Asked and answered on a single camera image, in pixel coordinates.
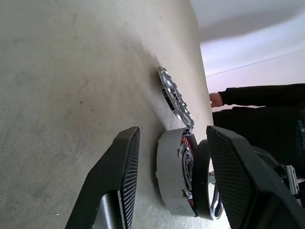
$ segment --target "black jacket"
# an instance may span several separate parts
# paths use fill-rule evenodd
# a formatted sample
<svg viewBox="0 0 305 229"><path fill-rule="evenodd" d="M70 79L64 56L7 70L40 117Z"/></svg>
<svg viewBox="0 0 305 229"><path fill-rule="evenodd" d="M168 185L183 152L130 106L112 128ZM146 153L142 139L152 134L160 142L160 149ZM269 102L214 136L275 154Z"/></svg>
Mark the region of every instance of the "black jacket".
<svg viewBox="0 0 305 229"><path fill-rule="evenodd" d="M214 112L214 124L244 136L284 165L305 175L305 83L281 86L228 88L223 103L234 107Z"/></svg>

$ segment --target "black pants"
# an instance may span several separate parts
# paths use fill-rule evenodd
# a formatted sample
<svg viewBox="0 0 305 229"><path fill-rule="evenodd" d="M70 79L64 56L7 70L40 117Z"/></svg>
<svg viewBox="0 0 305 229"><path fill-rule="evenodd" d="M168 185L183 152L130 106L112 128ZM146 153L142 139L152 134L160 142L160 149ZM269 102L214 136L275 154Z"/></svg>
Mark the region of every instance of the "black pants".
<svg viewBox="0 0 305 229"><path fill-rule="evenodd" d="M231 130L237 134L245 137L249 143L253 146L257 146L263 150L270 153L279 163L284 165L292 165L298 177L305 178L305 160L304 155L300 155L295 144L289 143L290 150L281 150L281 148L274 147L272 142L259 141L251 130L247 130L247 125L245 123L240 123L238 120L232 120L231 110L223 110L221 112L213 113L214 125Z"/></svg>

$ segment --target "textured rubber surface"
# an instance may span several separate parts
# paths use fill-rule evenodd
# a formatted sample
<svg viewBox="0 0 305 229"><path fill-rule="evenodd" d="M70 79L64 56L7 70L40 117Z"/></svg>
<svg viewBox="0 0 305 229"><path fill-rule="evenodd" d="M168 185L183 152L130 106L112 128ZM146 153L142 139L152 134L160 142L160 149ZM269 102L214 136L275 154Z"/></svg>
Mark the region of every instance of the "textured rubber surface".
<svg viewBox="0 0 305 229"><path fill-rule="evenodd" d="M130 141L121 187L122 210L127 229L132 227L135 191L137 188L139 147L140 131L138 130Z"/></svg>
<svg viewBox="0 0 305 229"><path fill-rule="evenodd" d="M217 152L211 155L219 193L231 227L238 229L253 198L254 186L230 142L211 129L207 134L211 152Z"/></svg>

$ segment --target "carpeted floor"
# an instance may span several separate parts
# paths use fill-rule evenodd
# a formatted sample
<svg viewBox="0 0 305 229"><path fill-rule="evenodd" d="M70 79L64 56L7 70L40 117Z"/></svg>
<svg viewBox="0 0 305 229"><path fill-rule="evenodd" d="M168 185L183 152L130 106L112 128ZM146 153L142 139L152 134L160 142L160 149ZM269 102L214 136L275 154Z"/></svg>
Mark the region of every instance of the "carpeted floor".
<svg viewBox="0 0 305 229"><path fill-rule="evenodd" d="M212 123L188 0L0 1L0 227L64 228L113 138L141 128L134 229L220 228L171 216L154 178L157 140L183 127L165 102L166 67L197 141Z"/></svg>

